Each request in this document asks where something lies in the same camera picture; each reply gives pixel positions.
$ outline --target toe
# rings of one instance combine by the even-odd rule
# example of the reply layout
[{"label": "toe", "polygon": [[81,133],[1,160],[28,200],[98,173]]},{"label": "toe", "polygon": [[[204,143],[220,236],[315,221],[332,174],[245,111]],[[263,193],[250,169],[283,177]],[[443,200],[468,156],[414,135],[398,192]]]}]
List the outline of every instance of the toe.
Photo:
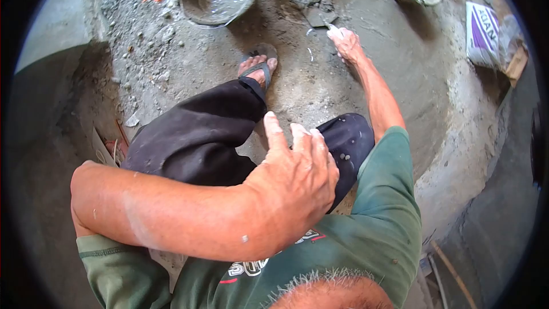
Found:
[{"label": "toe", "polygon": [[272,71],[275,70],[276,66],[278,65],[278,60],[276,58],[270,58],[267,60],[267,66]]}]

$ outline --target black pants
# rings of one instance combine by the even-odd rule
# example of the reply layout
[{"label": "black pants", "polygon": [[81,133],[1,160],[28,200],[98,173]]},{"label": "black pants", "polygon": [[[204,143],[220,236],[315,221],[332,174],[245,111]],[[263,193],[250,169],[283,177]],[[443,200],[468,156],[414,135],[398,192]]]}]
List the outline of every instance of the black pants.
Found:
[{"label": "black pants", "polygon": [[[142,127],[121,167],[195,185],[241,184],[256,164],[235,148],[266,112],[264,93],[254,79],[231,80],[182,101]],[[317,128],[340,172],[329,213],[356,182],[374,134],[357,113],[342,114]]]}]

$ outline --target dirt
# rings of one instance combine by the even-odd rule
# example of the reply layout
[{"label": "dirt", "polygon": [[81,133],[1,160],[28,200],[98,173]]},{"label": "dirt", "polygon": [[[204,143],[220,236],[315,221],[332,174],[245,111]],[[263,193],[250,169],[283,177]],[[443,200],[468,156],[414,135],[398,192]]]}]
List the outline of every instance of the dirt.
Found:
[{"label": "dirt", "polygon": [[[178,0],[94,1],[89,21],[106,26],[113,77],[120,83],[113,98],[118,115],[123,122],[134,114],[140,121],[127,128],[130,139],[179,101],[235,78],[241,51],[259,42],[278,51],[267,103],[287,139],[290,122],[313,128],[346,112],[368,117],[353,70],[341,63],[325,29],[307,34],[295,0],[256,0],[242,17],[216,29],[189,22]],[[465,57],[465,1],[443,0],[429,8],[396,0],[330,3],[339,15],[334,24],[360,36],[400,105],[427,236],[482,190],[488,163],[497,157],[495,141],[501,145],[506,134],[500,129],[505,111],[496,115],[501,91],[492,88],[490,76],[480,79]],[[311,3],[326,2],[302,1]],[[90,30],[101,31],[99,25]],[[238,151],[259,163],[265,147],[258,124]],[[352,198],[346,199],[337,213],[348,213],[351,205]]]}]

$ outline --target white cement bag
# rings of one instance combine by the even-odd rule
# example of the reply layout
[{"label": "white cement bag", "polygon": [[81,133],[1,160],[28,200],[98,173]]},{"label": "white cement bag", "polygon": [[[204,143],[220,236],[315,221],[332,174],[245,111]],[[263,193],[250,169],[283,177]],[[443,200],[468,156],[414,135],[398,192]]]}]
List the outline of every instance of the white cement bag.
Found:
[{"label": "white cement bag", "polygon": [[498,18],[491,8],[467,2],[467,57],[479,66],[501,69]]}]

